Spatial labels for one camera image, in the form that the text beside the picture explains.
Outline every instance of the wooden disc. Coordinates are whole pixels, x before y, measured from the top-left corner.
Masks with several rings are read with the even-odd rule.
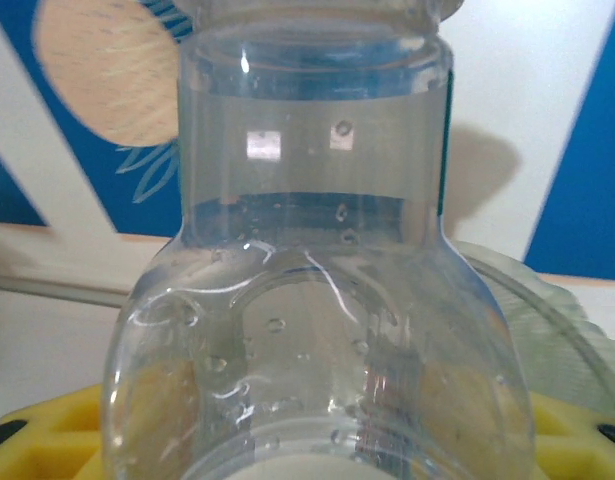
[[[100,137],[146,147],[178,135],[178,53],[136,0],[41,0],[36,56],[60,99]]]

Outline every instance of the bottle neck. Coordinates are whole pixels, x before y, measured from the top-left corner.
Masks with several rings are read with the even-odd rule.
[[[205,243],[278,227],[437,236],[449,49],[362,16],[275,20],[181,47],[187,228]]]

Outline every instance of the yellow plastic tray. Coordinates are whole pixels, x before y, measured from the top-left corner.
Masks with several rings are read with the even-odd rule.
[[[102,480],[99,397],[91,387],[4,417],[28,423],[0,445],[0,480]],[[597,429],[615,419],[541,395],[532,402],[533,480],[615,480],[615,444]]]

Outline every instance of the air bubble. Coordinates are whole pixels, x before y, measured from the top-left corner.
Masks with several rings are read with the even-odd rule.
[[[346,137],[354,129],[354,125],[349,120],[342,120],[336,125],[336,133],[341,137]]]
[[[363,340],[355,340],[352,346],[358,355],[367,355],[369,353],[369,345]]]
[[[354,245],[358,243],[358,234],[351,228],[348,228],[340,235],[340,240],[345,245]]]
[[[244,397],[245,395],[249,393],[249,390],[251,390],[251,386],[249,385],[249,383],[243,382],[240,384],[240,387],[238,388],[238,393],[239,395],[242,395]]]
[[[196,309],[187,302],[180,306],[180,315],[183,318],[183,323],[187,327],[193,327],[200,321],[200,315]]]
[[[347,441],[347,434],[345,432],[341,432],[340,430],[334,430],[331,432],[331,443],[334,445],[342,445]]]
[[[260,443],[265,450],[278,450],[280,448],[280,438],[278,437],[263,438]]]
[[[281,318],[272,318],[267,322],[267,330],[271,333],[280,333],[286,326],[287,323],[285,323],[285,321]]]
[[[347,218],[347,205],[345,205],[344,203],[341,203],[338,206],[338,210],[336,210],[336,220],[338,220],[339,222],[344,222],[345,219]]]
[[[225,368],[227,368],[227,360],[215,356],[207,357],[205,360],[205,367],[210,372],[222,373],[225,371]]]

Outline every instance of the plastic bottle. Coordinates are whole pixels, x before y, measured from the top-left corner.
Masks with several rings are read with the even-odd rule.
[[[120,314],[110,479],[529,478],[508,328],[442,233],[450,3],[186,1],[184,220]]]

